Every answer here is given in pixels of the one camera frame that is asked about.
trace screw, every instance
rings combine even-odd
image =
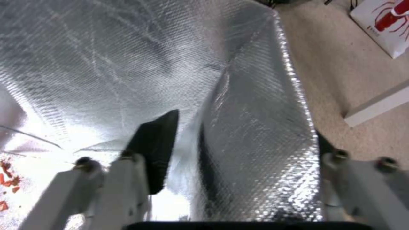
[[[337,164],[349,159],[349,154],[345,150],[335,149],[332,157],[333,161]]]
[[[75,162],[75,169],[82,169],[84,171],[91,171],[92,170],[92,163],[91,163],[91,158],[85,156],[81,157]]]
[[[378,158],[375,166],[379,171],[385,172],[385,173],[392,173],[399,169],[398,162],[386,156]]]

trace black cable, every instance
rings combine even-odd
[[[350,0],[350,7],[349,7],[350,11],[353,11],[357,6],[358,6],[358,0],[355,0],[355,6],[352,3],[352,0]]]

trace reflective foil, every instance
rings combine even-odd
[[[109,167],[137,127],[180,110],[150,220],[322,219],[314,128],[274,10],[239,0],[0,0],[2,227],[55,173]],[[73,216],[67,229],[76,228]]]

